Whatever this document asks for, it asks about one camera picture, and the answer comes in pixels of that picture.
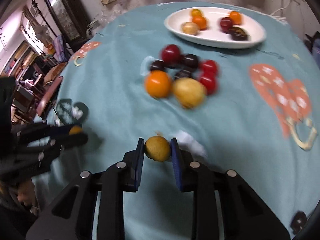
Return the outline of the person's left hand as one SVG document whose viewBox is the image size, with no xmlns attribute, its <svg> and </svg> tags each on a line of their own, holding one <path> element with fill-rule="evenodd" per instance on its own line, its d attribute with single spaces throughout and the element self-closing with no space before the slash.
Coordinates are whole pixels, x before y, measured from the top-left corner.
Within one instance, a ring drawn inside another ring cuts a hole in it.
<svg viewBox="0 0 320 240">
<path fill-rule="evenodd" d="M 25 206 L 36 206 L 35 185 L 31 178 L 22 182 L 17 190 L 17 199 Z"/>
</svg>

